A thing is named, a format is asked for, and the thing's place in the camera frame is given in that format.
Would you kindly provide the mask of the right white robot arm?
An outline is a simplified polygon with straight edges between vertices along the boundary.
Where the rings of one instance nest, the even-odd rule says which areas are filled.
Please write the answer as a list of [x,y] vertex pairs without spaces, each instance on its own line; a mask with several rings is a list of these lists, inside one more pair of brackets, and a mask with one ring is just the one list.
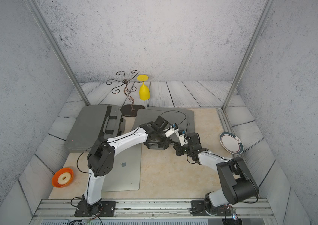
[[224,158],[209,149],[203,148],[197,133],[180,130],[177,134],[179,143],[174,144],[176,155],[186,155],[189,163],[206,166],[218,173],[221,188],[205,195],[204,205],[208,213],[237,204],[252,204],[247,199],[259,197],[259,189],[247,168],[239,158]]

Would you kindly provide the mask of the grey zippered laptop bag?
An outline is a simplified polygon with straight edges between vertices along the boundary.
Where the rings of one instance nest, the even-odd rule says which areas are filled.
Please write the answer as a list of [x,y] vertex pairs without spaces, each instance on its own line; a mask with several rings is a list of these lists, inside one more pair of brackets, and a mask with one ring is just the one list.
[[94,146],[99,137],[117,137],[124,129],[125,119],[122,118],[119,106],[85,106],[79,113],[64,147],[70,153],[84,152]]

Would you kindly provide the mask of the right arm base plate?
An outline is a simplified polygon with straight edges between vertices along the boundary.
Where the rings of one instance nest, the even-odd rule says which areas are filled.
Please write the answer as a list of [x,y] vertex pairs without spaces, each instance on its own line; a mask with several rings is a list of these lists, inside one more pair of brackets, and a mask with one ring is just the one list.
[[232,215],[231,209],[228,205],[212,206],[212,204],[204,200],[193,200],[191,201],[191,209],[189,213],[193,216],[219,216],[225,217]]

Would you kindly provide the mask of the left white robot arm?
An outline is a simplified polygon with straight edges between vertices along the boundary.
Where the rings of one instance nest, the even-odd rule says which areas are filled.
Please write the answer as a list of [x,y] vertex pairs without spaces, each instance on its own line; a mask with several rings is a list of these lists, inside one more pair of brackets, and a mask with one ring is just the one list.
[[167,121],[160,122],[160,119],[161,117],[155,122],[142,124],[115,138],[98,138],[87,156],[89,177],[84,194],[87,205],[96,205],[102,200],[105,177],[113,169],[118,154],[138,144],[145,144],[149,149],[158,147],[165,150],[169,147],[170,136],[176,133],[179,127],[175,123],[169,125]]

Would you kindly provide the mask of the silver apple laptop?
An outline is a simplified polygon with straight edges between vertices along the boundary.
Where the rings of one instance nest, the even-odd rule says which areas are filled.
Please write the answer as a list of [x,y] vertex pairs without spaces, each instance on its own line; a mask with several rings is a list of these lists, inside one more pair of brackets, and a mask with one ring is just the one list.
[[139,190],[142,145],[137,144],[115,156],[114,167],[103,183],[103,192]]

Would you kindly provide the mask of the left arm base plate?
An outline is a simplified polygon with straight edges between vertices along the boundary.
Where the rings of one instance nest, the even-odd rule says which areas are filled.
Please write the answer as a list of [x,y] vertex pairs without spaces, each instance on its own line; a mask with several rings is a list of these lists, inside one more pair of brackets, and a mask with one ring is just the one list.
[[85,200],[81,200],[74,213],[75,217],[113,217],[116,208],[116,201],[99,201],[89,205]]

